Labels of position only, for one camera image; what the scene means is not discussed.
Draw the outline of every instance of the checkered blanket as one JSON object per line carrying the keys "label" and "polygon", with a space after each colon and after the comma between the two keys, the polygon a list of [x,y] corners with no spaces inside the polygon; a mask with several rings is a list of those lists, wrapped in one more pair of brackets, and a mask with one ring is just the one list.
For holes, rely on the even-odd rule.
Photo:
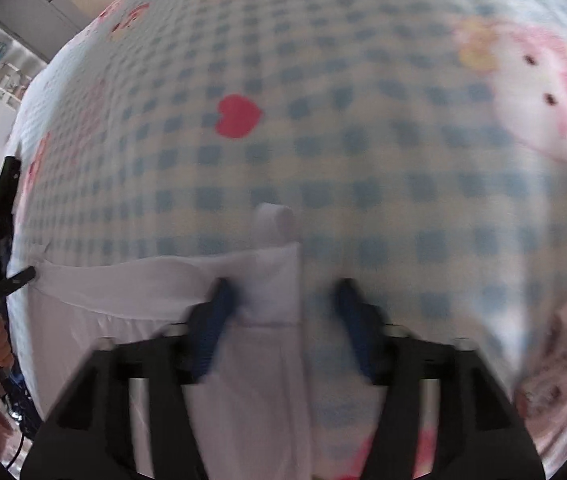
{"label": "checkered blanket", "polygon": [[474,339],[508,391],[567,298],[567,0],[117,0],[33,81],[17,149],[14,269],[32,244],[70,266],[245,249],[256,205],[295,211],[325,478],[379,411],[336,278]]}

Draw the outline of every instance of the red heart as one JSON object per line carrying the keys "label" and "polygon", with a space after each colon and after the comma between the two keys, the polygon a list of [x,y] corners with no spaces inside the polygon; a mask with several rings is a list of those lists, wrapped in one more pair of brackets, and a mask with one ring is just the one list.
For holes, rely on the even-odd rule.
{"label": "red heart", "polygon": [[250,99],[239,94],[226,95],[217,106],[222,117],[215,129],[228,139],[241,139],[247,136],[262,116],[261,109]]}

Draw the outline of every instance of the black cable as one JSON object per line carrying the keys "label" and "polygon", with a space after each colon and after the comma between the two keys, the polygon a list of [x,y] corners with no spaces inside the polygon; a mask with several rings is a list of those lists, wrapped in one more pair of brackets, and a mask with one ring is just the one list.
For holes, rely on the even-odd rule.
{"label": "black cable", "polygon": [[21,442],[19,443],[19,447],[17,448],[17,452],[15,453],[14,457],[12,458],[12,460],[10,462],[8,462],[8,465],[6,466],[6,471],[8,471],[11,466],[15,463],[15,460],[17,459],[17,457],[19,456],[19,453],[21,453],[21,448],[24,445],[24,439],[25,439],[25,435],[22,433],[21,434]]}

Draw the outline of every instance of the blue gripper pad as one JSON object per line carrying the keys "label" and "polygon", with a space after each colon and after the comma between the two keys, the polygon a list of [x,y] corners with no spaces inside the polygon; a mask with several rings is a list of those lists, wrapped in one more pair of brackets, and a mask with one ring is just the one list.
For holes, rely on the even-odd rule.
{"label": "blue gripper pad", "polygon": [[345,324],[359,370],[372,384],[384,384],[391,373],[391,356],[385,350],[383,327],[386,324],[379,309],[364,303],[354,280],[337,282],[333,292],[337,315]]}
{"label": "blue gripper pad", "polygon": [[217,282],[212,299],[208,303],[193,306],[186,324],[191,353],[190,373],[195,382],[201,380],[210,370],[224,325],[238,303],[239,293],[235,286],[226,278],[221,278]]}

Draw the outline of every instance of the white cloth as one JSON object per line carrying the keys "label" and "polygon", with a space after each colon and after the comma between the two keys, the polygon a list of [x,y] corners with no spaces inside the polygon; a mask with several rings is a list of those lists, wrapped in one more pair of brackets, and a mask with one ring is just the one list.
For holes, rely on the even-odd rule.
{"label": "white cloth", "polygon": [[[259,248],[251,251],[108,267],[58,266],[36,257],[38,279],[30,286],[29,308],[37,348],[24,374],[38,408],[49,412],[95,339],[149,338],[206,301],[217,278],[230,278],[240,288],[240,307],[222,335],[210,373],[203,383],[186,387],[206,469],[211,480],[310,478],[299,244],[291,240],[293,233],[292,212],[264,204],[254,225]],[[132,391],[138,471],[150,476],[144,392],[138,384]]]}

